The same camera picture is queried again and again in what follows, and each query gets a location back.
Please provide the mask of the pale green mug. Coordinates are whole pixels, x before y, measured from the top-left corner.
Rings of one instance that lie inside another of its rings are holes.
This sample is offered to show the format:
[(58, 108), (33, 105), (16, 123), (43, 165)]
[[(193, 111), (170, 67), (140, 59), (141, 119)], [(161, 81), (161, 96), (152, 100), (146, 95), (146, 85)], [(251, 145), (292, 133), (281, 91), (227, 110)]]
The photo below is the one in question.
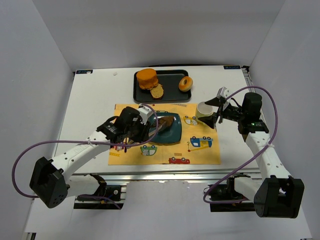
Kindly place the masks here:
[(213, 106), (205, 104), (204, 101), (198, 103), (195, 110), (196, 121), (204, 125), (205, 123), (201, 121), (200, 118), (209, 117), (213, 114), (213, 112), (214, 112)]

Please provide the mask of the metal tongs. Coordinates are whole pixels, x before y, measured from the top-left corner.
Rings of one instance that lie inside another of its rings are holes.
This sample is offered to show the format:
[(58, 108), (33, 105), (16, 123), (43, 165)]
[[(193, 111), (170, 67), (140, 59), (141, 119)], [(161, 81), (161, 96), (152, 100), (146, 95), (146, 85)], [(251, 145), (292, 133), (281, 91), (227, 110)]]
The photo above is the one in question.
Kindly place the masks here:
[(159, 127), (159, 123), (158, 123), (158, 119), (157, 119), (157, 122), (155, 121), (154, 123), (152, 123), (150, 125), (148, 136), (152, 137), (155, 134), (156, 130), (159, 133), (160, 131), (158, 131), (158, 127)]

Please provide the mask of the brown croissant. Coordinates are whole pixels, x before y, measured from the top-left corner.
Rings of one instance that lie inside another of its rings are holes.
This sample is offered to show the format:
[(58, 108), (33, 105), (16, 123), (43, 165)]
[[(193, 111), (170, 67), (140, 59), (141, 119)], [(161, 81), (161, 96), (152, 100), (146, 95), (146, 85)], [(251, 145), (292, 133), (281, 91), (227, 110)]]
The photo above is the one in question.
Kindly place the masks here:
[(158, 131), (162, 132), (166, 129), (168, 129), (169, 127), (171, 127), (171, 125), (173, 124), (175, 120), (174, 116), (162, 116), (160, 118), (158, 118)]

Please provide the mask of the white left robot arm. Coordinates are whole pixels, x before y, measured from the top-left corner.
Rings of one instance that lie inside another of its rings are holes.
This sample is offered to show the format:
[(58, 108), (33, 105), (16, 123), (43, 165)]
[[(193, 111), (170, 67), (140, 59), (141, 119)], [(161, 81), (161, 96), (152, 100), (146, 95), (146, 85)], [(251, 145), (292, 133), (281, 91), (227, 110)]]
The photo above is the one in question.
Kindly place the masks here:
[(75, 172), (111, 147), (145, 144), (149, 140), (149, 118), (155, 111), (145, 104), (125, 107), (120, 115), (108, 118), (83, 142), (51, 159), (42, 157), (35, 163), (30, 188), (49, 208), (55, 208), (68, 197), (104, 200), (113, 203), (107, 184), (96, 173), (75, 176)]

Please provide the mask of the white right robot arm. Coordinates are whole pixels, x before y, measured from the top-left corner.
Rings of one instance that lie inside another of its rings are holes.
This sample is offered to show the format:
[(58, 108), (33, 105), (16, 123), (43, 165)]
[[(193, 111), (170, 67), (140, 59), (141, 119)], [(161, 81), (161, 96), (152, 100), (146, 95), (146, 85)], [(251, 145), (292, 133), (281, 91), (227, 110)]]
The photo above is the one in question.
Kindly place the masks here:
[(272, 146), (273, 137), (261, 119), (262, 96), (248, 92), (241, 106), (231, 105), (229, 97), (228, 90), (223, 90), (206, 101), (206, 105), (215, 106), (218, 110), (200, 120), (211, 128), (224, 119), (237, 122), (238, 131), (253, 154), (251, 161), (256, 161), (258, 165), (262, 182), (239, 173), (240, 169), (236, 168), (224, 177), (225, 189), (217, 189), (220, 180), (209, 187), (204, 193), (204, 202), (210, 206), (230, 206), (250, 201), (261, 218), (295, 219), (299, 214), (305, 185), (289, 173)]

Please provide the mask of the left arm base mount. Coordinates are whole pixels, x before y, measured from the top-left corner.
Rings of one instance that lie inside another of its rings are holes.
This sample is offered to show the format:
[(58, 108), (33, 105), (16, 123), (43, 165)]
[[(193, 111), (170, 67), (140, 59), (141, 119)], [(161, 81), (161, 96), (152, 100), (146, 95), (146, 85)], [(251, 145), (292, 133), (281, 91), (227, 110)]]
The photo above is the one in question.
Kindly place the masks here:
[(69, 190), (78, 210), (121, 210), (126, 198), (125, 185), (107, 182), (98, 174), (72, 176)]

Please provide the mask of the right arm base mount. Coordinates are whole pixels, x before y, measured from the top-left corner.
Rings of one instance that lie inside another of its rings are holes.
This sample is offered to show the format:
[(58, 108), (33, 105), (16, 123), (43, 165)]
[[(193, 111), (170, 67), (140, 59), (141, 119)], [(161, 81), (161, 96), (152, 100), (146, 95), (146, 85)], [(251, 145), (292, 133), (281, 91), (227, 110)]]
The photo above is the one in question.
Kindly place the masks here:
[[(220, 183), (213, 190), (209, 191), (208, 196), (210, 201), (235, 201), (243, 199), (243, 195), (236, 192), (235, 178), (249, 178), (251, 177), (244, 173), (236, 173), (230, 176), (226, 183)], [(254, 204), (250, 201), (242, 201), (237, 203), (219, 203), (210, 204), (211, 213), (222, 213), (222, 212), (254, 212)]]

